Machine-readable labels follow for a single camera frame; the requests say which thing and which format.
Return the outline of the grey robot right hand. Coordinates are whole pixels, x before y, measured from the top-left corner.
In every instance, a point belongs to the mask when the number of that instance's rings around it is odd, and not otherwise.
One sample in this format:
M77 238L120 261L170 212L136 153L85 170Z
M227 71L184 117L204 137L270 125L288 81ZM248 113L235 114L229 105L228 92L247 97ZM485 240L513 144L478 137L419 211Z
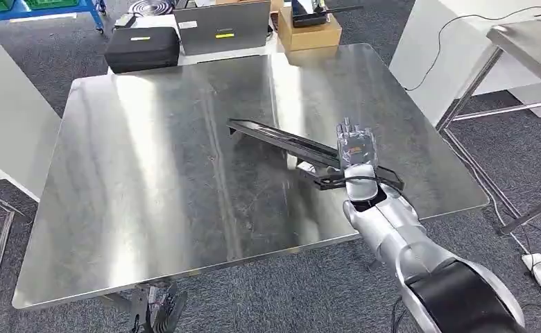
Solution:
M368 164L376 169L378 157L375 137L371 128L353 124L349 117L336 127L338 157L340 167L345 170L360 164Z

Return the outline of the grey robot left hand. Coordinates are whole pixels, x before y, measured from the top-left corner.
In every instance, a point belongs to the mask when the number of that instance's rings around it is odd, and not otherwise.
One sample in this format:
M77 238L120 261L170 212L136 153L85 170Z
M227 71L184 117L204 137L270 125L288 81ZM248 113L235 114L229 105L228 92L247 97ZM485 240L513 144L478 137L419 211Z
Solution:
M179 291L177 284L172 284L167 289L154 320L151 319L151 313L148 309L145 332L175 332L178 321L186 308L187 298L186 291Z

